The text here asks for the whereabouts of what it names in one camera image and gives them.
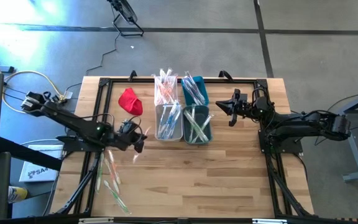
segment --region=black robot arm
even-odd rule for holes
[[[58,103],[50,99],[49,92],[43,95],[29,92],[21,106],[26,113],[33,116],[46,116],[74,131],[76,136],[57,137],[65,143],[66,151],[101,152],[107,146],[125,151],[130,145],[134,145],[135,150],[140,153],[143,150],[144,140],[147,138],[135,131],[139,125],[131,120],[124,121],[118,132],[115,132],[109,123],[99,122],[96,119],[87,121],[61,109]]]
[[[344,115],[315,110],[300,114],[279,114],[274,103],[266,96],[247,102],[247,95],[235,89],[230,100],[216,104],[232,118],[229,126],[237,121],[237,115],[260,121],[265,127],[266,140],[279,144],[287,138],[324,136],[334,141],[343,141],[350,136],[350,121]]]

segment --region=wooden table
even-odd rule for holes
[[[99,78],[84,77],[75,110],[78,116],[92,115]],[[290,113],[283,79],[268,78],[267,81],[276,111]],[[209,108],[215,115],[211,120],[214,139],[207,146],[189,146],[184,141],[156,140],[153,83],[114,84],[109,112],[115,116],[115,127],[132,116],[118,105],[118,98],[129,87],[134,89],[143,104],[142,129],[151,127],[145,149],[136,163],[132,163],[132,147],[126,152],[117,149],[114,151],[122,180],[121,197],[132,212],[131,216],[274,216],[266,161],[260,152],[257,139],[259,124],[250,119],[239,118],[234,127],[229,127],[230,117],[215,105],[215,101],[230,99],[235,88],[240,89],[241,93],[247,93],[250,101],[250,94],[254,89],[252,85],[206,84]],[[184,103],[180,86],[178,95],[179,100]],[[293,155],[284,154],[282,157],[288,187],[304,208],[313,213],[302,164]],[[63,161],[51,212],[61,208],[77,188],[83,158],[83,152],[76,152]],[[108,174],[107,167],[103,166],[103,179],[109,180]],[[284,211],[281,191],[278,191],[278,194],[280,206]],[[83,207],[87,196],[88,189],[85,189]],[[103,185],[99,194],[94,196],[92,216],[124,216]]]

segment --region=plastic bin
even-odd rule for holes
[[[192,106],[186,106],[183,109],[182,114],[185,112],[185,110],[189,111],[189,113],[191,114]],[[200,127],[203,125],[208,115],[209,115],[209,108],[207,106],[197,105],[195,107],[195,121]],[[183,136],[188,144],[207,144],[213,140],[213,135],[211,131],[211,122],[209,122],[204,129],[204,134],[209,139],[208,142],[203,142],[200,138],[198,138],[195,143],[189,142],[190,130],[191,130],[191,124],[187,120],[187,117],[183,115]],[[197,133],[193,130],[193,138],[195,138],[196,136]]]
[[[198,89],[200,90],[201,94],[205,98],[205,105],[208,105],[209,99],[208,99],[208,94],[207,94],[206,88],[205,88],[204,78],[201,76],[198,76],[198,77],[193,77],[193,80],[197,84]],[[180,83],[181,83],[181,87],[183,88],[183,94],[185,96],[186,106],[190,106],[190,105],[194,104],[195,102],[193,100],[193,97],[191,97],[191,95],[183,87],[183,80],[181,80]]]
[[[163,81],[161,77],[154,77],[154,79],[158,79],[160,81]],[[171,82],[174,82],[175,84],[173,85],[173,90],[172,90],[172,100],[177,100],[178,99],[178,82],[177,82],[177,77],[176,76],[168,76],[165,77],[164,79],[170,80]],[[169,100],[168,102],[163,102],[163,100],[158,100],[158,99],[162,99],[161,96],[159,96],[159,90],[157,87],[156,82],[154,81],[154,105],[162,105],[164,103],[173,103],[172,100]]]
[[[167,109],[165,110],[164,117],[162,118],[162,121],[166,121],[168,119],[169,113],[172,109],[172,104],[167,104]],[[177,123],[175,124],[175,129],[173,130],[172,138],[170,139],[159,139],[157,136],[158,127],[160,126],[161,122],[161,116],[164,111],[164,105],[157,105],[155,107],[155,138],[159,141],[180,141],[181,137],[183,136],[183,112],[180,112],[179,118],[177,120]]]

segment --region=concrete floor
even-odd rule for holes
[[[113,16],[104,0],[3,1],[0,23],[111,27]],[[143,27],[257,29],[251,0],[131,0]],[[260,0],[266,29],[358,30],[355,0]],[[79,83],[85,70],[99,65],[114,47],[115,32],[20,31],[0,25],[0,65],[47,74],[64,89]],[[358,93],[358,35],[267,35],[274,77],[284,78],[295,111],[326,109]],[[266,77],[259,34],[146,33],[119,38],[117,52],[89,75],[139,75],[171,66],[183,73],[216,76],[222,69],[234,77]],[[41,77],[12,79],[17,90],[52,91]],[[16,108],[20,101],[8,99]],[[67,108],[73,110],[75,101]],[[351,116],[358,124],[358,116]],[[0,136],[15,142],[54,138],[63,127],[46,118],[19,114],[2,106]],[[314,211],[322,217],[358,217],[358,181],[345,184],[342,174],[355,172],[347,142],[313,146],[302,140]],[[21,162],[12,162],[20,172]],[[15,204],[14,217],[40,215],[45,195]]]

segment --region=red fabric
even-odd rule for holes
[[[130,114],[139,116],[143,113],[142,102],[137,98],[132,88],[125,89],[118,99],[118,104]]]

